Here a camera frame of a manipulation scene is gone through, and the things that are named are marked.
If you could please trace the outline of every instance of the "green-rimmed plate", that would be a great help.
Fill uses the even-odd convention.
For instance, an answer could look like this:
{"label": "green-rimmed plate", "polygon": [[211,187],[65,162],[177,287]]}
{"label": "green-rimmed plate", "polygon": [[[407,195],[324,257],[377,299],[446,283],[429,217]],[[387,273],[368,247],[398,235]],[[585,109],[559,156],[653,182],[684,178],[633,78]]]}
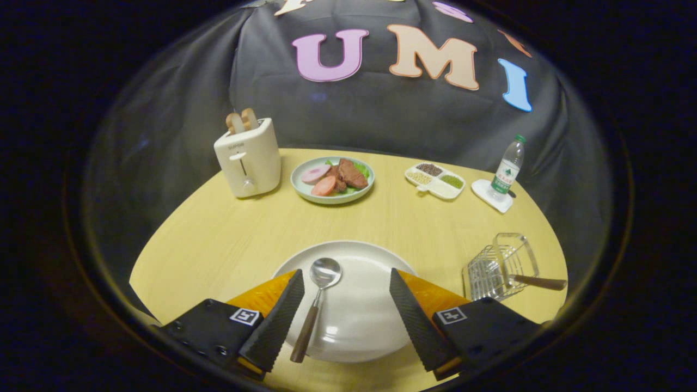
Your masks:
{"label": "green-rimmed plate", "polygon": [[[314,185],[309,185],[300,179],[302,176],[302,173],[305,173],[307,170],[323,165],[329,160],[332,165],[338,165],[339,160],[341,159],[348,159],[351,160],[355,163],[361,164],[365,166],[368,169],[369,176],[368,176],[368,186],[361,189],[361,190],[356,190],[353,193],[347,193],[347,194],[341,194],[338,193],[333,196],[315,196],[311,194],[312,188],[314,188]],[[319,203],[319,204],[343,204],[343,203],[348,203],[352,202],[353,200],[360,199],[363,197],[368,191],[370,191],[370,188],[373,187],[373,183],[375,182],[375,173],[373,172],[373,168],[370,167],[367,163],[355,159],[355,158],[350,158],[348,156],[324,156],[322,158],[315,158],[308,160],[305,163],[300,164],[298,167],[296,167],[295,170],[293,170],[293,173],[291,174],[291,183],[293,184],[293,187],[296,189],[298,194],[311,202],[314,203]]]}

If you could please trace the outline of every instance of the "spoon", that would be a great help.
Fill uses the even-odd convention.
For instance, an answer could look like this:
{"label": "spoon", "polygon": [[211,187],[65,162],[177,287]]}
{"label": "spoon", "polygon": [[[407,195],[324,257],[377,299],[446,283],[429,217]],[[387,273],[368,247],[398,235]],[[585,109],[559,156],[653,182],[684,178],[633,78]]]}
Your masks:
{"label": "spoon", "polygon": [[291,361],[301,363],[305,358],[305,352],[307,351],[307,345],[309,344],[309,338],[312,334],[312,329],[314,328],[314,322],[317,319],[317,312],[319,312],[319,294],[322,294],[322,290],[327,287],[332,287],[339,282],[342,276],[342,266],[337,263],[336,260],[330,259],[329,257],[322,257],[317,259],[312,263],[309,268],[310,279],[319,287],[317,291],[317,296],[314,297],[314,302],[312,307],[307,312],[307,317],[305,318],[305,323],[302,325],[300,330],[300,335],[298,336],[298,341],[295,347],[293,347],[293,352],[291,353]]}

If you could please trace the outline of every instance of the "beans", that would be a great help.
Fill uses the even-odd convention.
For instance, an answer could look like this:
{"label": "beans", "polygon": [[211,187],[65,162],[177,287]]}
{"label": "beans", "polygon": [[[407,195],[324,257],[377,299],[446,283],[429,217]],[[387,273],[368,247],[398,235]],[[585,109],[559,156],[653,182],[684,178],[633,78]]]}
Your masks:
{"label": "beans", "polygon": [[442,176],[440,178],[440,180],[444,183],[447,183],[447,184],[454,186],[455,188],[458,188],[458,189],[462,188],[462,181],[457,177],[445,175],[445,176]]}
{"label": "beans", "polygon": [[427,176],[426,174],[419,173],[419,172],[411,172],[411,173],[407,174],[407,176],[410,179],[412,179],[412,180],[414,180],[422,185],[426,185],[429,182],[431,182],[431,177]]}
{"label": "beans", "polygon": [[416,168],[434,177],[438,176],[440,173],[443,172],[441,169],[438,169],[437,166],[432,165],[431,163],[422,163],[421,165],[418,165]]}

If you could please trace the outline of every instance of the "letter u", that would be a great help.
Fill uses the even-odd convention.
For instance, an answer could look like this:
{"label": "letter u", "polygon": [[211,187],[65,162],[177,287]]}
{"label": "letter u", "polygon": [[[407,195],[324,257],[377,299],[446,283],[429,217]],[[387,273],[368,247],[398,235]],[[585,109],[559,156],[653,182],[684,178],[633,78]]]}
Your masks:
{"label": "letter u", "polygon": [[313,82],[334,82],[346,79],[358,72],[362,61],[362,40],[368,30],[350,29],[337,32],[337,38],[344,41],[344,61],[335,67],[325,67],[319,62],[319,45],[327,36],[313,34],[293,41],[298,48],[298,71],[300,75]]}

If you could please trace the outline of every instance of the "pink letter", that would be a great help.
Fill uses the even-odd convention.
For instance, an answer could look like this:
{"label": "pink letter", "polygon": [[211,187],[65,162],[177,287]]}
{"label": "pink letter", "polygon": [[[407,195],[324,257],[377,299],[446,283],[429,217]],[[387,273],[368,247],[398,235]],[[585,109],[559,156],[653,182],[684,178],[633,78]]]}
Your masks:
{"label": "pink letter", "polygon": [[434,6],[436,6],[436,10],[439,10],[440,12],[442,12],[446,15],[450,15],[450,16],[455,17],[457,19],[464,20],[467,23],[474,23],[472,21],[472,18],[470,18],[469,16],[467,16],[467,14],[458,10],[455,7],[449,6],[447,4],[439,3],[437,1],[434,1],[433,4],[434,4]]}
{"label": "pink letter", "polygon": [[368,30],[341,30],[336,35],[344,41],[344,62],[335,67],[325,67],[319,62],[319,44],[327,38],[324,34],[293,41],[293,46],[298,48],[298,70],[302,77],[313,82],[334,82],[358,71],[362,61],[361,43]]}

